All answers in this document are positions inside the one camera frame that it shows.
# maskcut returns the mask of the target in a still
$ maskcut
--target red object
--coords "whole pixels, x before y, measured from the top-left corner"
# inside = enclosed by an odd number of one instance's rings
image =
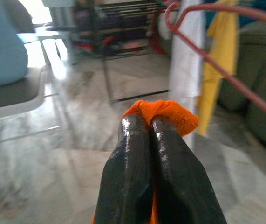
[[[178,29],[183,22],[185,16],[192,11],[225,11],[225,12],[234,12],[239,13],[240,15],[252,17],[257,20],[261,20],[266,22],[266,12],[263,12],[258,9],[252,9],[249,7],[240,7],[240,6],[229,6],[225,4],[201,4],[187,7],[177,23],[173,25],[170,20],[170,12],[180,7],[179,2],[172,3],[166,10],[166,23],[168,28],[175,34],[178,35],[186,44],[189,45],[194,51],[200,54],[205,61],[211,64],[216,71],[218,71],[223,77],[226,78],[228,82],[230,82],[237,90],[239,90],[242,94],[244,94],[249,100],[251,100],[255,105],[257,105],[260,109],[266,112],[266,101],[260,98],[255,92],[251,91],[246,85],[244,85],[237,78],[229,74],[225,69],[223,69],[214,59],[212,59],[204,50],[200,49],[196,46],[189,38],[187,38],[183,33],[181,33]]]
[[[151,47],[160,55],[166,55],[166,52],[161,48],[159,39],[156,35],[152,37]]]
[[[94,48],[94,45],[91,43],[79,43],[79,44],[77,44],[77,46],[79,48],[90,48],[90,49]]]
[[[116,38],[113,36],[109,36],[103,41],[103,46],[107,46],[108,44],[110,44],[113,41],[116,41]]]

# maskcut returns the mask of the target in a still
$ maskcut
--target chair seat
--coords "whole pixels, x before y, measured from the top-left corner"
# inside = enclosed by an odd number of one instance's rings
[[[20,81],[0,86],[0,117],[27,112],[44,99],[44,79],[40,68],[28,68]]]

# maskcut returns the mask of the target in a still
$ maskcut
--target rubber gripper pad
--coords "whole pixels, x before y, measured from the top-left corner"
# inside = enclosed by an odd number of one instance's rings
[[[153,200],[149,146],[144,119],[137,114],[124,117],[118,144],[103,170],[94,224],[149,223]]]
[[[154,118],[150,143],[159,224],[226,224],[204,167],[176,128]]]

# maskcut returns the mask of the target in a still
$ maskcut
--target yellow cloth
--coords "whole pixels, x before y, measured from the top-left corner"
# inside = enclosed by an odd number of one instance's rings
[[[239,0],[220,0],[217,3],[234,5]],[[226,71],[235,73],[239,47],[239,16],[236,13],[218,12],[208,30],[213,39],[209,55]],[[205,135],[218,98],[222,76],[209,63],[204,63],[202,96],[199,101],[198,133]]]

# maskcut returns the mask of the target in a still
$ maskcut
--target orange sock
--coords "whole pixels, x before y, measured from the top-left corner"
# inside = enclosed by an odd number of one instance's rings
[[[174,100],[158,100],[157,102],[139,100],[132,105],[123,117],[132,113],[140,114],[148,126],[155,116],[161,115],[175,125],[181,136],[189,134],[198,125],[197,116],[184,109]]]

